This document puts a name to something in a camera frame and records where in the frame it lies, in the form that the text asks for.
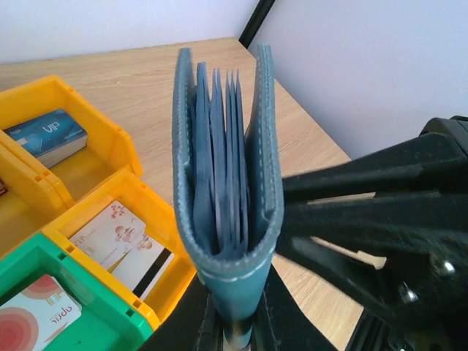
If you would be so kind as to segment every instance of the wallet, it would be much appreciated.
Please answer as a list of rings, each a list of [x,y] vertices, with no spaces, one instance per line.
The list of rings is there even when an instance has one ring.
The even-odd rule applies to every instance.
[[[249,343],[282,226],[271,49],[258,45],[252,116],[244,133],[241,72],[213,71],[178,54],[173,92],[173,189],[184,247],[209,289],[224,337]]]

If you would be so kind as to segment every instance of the green plastic bin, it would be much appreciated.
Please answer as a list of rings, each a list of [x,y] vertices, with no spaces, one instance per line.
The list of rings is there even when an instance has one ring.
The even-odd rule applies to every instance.
[[[0,305],[47,273],[83,309],[45,351],[137,350],[152,334],[145,318],[40,233],[0,261]]]

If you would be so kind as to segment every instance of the storage bin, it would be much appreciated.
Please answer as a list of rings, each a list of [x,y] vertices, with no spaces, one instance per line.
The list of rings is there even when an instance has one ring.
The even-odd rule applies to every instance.
[[[174,258],[144,301],[71,243],[85,224],[114,200],[120,201],[146,223],[146,233],[169,249]],[[173,209],[128,170],[109,177],[92,193],[45,226],[42,232],[80,265],[143,315],[156,330],[184,294],[195,268],[178,235]]]
[[[40,174],[0,145],[0,258],[66,211],[55,189]]]
[[[87,131],[88,142],[49,170],[3,130],[59,108]],[[0,92],[0,116],[0,144],[44,177],[68,208],[121,168],[143,172],[129,134],[56,75]]]
[[[43,274],[54,276],[82,306],[81,317],[45,351],[138,350],[151,335],[152,329],[143,316],[40,233],[0,261],[0,304]]]

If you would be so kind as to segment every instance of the metal screw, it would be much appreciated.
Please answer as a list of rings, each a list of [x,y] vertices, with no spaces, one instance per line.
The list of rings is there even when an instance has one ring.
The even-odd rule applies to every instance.
[[[412,303],[418,300],[418,296],[414,291],[412,291],[410,288],[408,288],[407,283],[403,282],[399,286],[399,292],[401,299],[405,303]]]
[[[434,272],[439,276],[451,276],[455,273],[455,267],[452,263],[439,259],[435,254],[429,256],[429,262]]]

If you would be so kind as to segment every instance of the wooden desk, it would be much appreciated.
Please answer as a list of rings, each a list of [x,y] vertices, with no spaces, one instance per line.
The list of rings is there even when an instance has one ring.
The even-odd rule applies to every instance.
[[[143,180],[172,204],[173,78],[178,50],[184,46],[192,48],[194,62],[207,62],[208,71],[240,69],[247,123],[255,60],[233,38],[4,65],[0,66],[0,91],[49,74],[61,76],[129,132],[143,163]],[[283,175],[348,160],[278,83],[276,120]],[[321,278],[280,257],[273,264],[307,317],[343,350],[362,308]]]

